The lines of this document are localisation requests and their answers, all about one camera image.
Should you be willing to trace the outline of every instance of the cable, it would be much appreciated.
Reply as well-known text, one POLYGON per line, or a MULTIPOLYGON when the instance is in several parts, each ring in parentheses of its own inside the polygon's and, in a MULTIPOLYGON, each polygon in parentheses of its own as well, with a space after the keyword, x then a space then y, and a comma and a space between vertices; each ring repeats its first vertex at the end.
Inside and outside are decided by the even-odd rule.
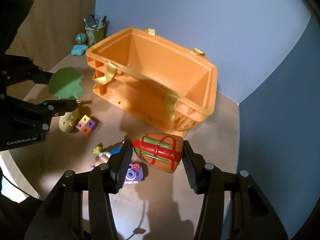
POLYGON ((22 190, 21 188, 19 188, 19 187, 17 187, 16 185, 14 185, 10 180, 7 179, 6 176, 4 176, 3 174, 2 174, 2 176, 3 176, 12 186, 14 186, 15 188, 17 188, 18 190, 20 190, 20 191, 23 192, 24 194, 28 195, 29 197, 32 197, 30 194, 28 194, 27 192, 25 192, 25 191, 22 190))

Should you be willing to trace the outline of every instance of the pink cube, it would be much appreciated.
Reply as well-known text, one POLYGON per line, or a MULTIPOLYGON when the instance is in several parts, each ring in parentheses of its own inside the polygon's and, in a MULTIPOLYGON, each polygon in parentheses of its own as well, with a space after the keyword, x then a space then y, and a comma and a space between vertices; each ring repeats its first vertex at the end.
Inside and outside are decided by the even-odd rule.
POLYGON ((85 126, 85 124, 81 121, 79 121, 79 123, 77 123, 77 125, 76 125, 76 127, 79 131, 81 131, 84 126, 85 126))

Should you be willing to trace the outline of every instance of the blue wall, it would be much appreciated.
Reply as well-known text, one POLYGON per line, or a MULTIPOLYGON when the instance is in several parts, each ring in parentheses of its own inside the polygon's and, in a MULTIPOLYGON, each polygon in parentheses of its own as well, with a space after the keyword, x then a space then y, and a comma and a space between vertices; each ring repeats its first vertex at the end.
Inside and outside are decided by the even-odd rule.
POLYGON ((155 28, 186 48, 198 47, 218 67, 218 90, 240 103, 283 61, 310 12, 301 0, 96 0, 108 34, 155 28))
POLYGON ((291 238, 320 197, 320 26, 313 16, 239 112, 238 171, 253 176, 291 238))

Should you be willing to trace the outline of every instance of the green cup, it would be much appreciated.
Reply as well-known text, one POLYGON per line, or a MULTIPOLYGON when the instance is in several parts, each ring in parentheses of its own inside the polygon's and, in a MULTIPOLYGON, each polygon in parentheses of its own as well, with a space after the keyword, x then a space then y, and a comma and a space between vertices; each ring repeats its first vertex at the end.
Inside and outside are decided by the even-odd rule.
POLYGON ((88 37, 88 47, 89 48, 104 39, 104 27, 105 26, 106 25, 103 24, 101 27, 98 27, 96 30, 93 28, 88 28, 87 26, 85 27, 85 30, 87 32, 87 37, 88 37))

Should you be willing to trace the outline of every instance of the green plush toy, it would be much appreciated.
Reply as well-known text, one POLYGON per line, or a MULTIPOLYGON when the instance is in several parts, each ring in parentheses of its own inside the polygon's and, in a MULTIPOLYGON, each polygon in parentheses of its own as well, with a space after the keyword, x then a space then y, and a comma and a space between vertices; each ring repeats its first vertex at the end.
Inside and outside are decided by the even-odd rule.
POLYGON ((59 69, 49 81, 49 93, 61 99, 80 99, 84 89, 80 86, 83 74, 72 67, 59 69))

